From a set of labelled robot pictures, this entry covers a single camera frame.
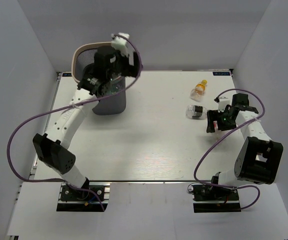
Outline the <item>clear bottle black label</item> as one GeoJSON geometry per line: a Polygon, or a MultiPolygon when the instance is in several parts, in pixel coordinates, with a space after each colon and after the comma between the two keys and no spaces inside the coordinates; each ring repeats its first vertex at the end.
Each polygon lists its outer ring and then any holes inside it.
{"type": "Polygon", "coordinates": [[[189,119],[202,120],[207,118],[207,109],[200,105],[189,105],[185,114],[189,119]]]}

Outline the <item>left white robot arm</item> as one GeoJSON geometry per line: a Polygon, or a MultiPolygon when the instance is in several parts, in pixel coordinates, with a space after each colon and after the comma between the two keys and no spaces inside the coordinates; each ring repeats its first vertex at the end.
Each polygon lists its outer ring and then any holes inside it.
{"type": "Polygon", "coordinates": [[[126,78],[138,77],[141,67],[139,53],[129,54],[125,47],[80,47],[71,63],[77,89],[69,105],[44,134],[32,139],[38,159],[60,175],[59,181],[72,186],[80,200],[89,196],[89,179],[76,166],[71,141],[90,112],[106,116],[125,110],[126,78]]]}

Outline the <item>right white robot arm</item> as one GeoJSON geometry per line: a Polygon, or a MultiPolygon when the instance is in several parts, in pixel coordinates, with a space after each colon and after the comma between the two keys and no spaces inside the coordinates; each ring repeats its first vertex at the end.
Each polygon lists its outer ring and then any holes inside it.
{"type": "Polygon", "coordinates": [[[266,134],[259,121],[259,111],[250,106],[247,94],[234,94],[231,100],[217,97],[215,102],[218,108],[207,111],[207,133],[240,129],[244,143],[233,169],[218,172],[212,177],[210,195],[220,200],[227,195],[229,186],[272,184],[282,158],[283,145],[266,134]]]}

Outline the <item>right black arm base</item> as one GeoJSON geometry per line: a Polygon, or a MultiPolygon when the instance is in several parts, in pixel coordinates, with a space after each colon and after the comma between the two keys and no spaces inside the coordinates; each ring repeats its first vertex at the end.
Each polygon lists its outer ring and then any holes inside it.
{"type": "Polygon", "coordinates": [[[194,213],[237,213],[241,212],[237,190],[191,183],[187,192],[192,195],[194,213]]]}

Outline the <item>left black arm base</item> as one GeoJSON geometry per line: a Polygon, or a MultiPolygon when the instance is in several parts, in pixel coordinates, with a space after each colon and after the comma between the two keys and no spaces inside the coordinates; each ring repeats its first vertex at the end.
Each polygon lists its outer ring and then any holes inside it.
{"type": "Polygon", "coordinates": [[[66,184],[62,184],[58,201],[57,212],[103,212],[109,203],[110,183],[109,182],[91,182],[89,189],[99,197],[90,192],[76,191],[66,184]]]}

